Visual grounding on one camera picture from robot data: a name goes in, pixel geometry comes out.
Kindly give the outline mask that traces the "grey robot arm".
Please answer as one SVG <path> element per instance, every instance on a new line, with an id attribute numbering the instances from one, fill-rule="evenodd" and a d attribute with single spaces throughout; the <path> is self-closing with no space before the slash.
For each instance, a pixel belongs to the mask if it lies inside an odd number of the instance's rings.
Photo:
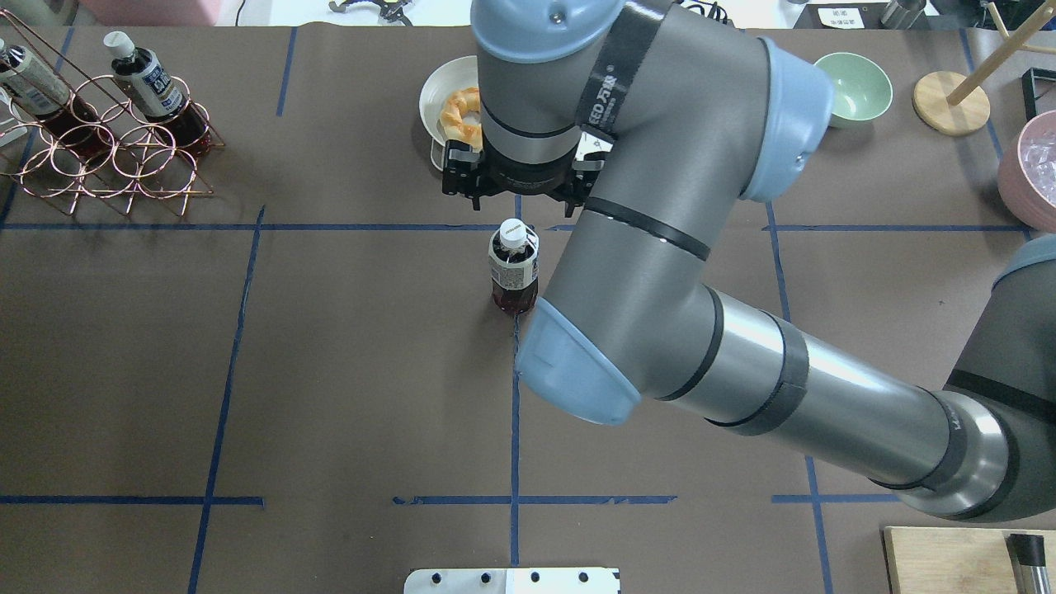
<path id="1" fill-rule="evenodd" d="M 701 281 L 737 200 L 818 149 L 818 68 L 671 1 L 475 1 L 470 22 L 483 149 L 449 142 L 444 192 L 583 207 L 518 347 L 541 398 L 608 425 L 674 403 L 951 521 L 1053 511 L 1052 234 L 993 282 L 943 389 L 898 380 Z"/>

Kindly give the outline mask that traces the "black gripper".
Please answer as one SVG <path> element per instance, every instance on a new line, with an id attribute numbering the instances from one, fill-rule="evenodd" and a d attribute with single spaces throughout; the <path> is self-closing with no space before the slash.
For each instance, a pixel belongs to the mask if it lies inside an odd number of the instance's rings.
<path id="1" fill-rule="evenodd" d="M 486 144 L 475 152 L 460 140 L 446 140 L 441 159 L 441 190 L 445 194 L 463 194 L 479 207 L 483 196 L 503 192 L 522 196 L 549 196 L 567 207 L 584 206 L 593 192 L 597 177 L 605 165 L 607 151 L 588 152 L 577 157 L 573 150 L 565 157 L 546 164 L 521 164 L 505 157 Z M 540 238 L 528 223 L 524 224 L 526 258 L 538 258 Z"/>

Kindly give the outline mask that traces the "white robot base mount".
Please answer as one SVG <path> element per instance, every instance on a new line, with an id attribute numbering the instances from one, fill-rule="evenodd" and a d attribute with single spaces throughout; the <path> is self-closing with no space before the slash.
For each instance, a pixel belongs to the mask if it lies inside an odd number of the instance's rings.
<path id="1" fill-rule="evenodd" d="M 404 593 L 622 593 L 620 571 L 604 567 L 423 568 Z"/>

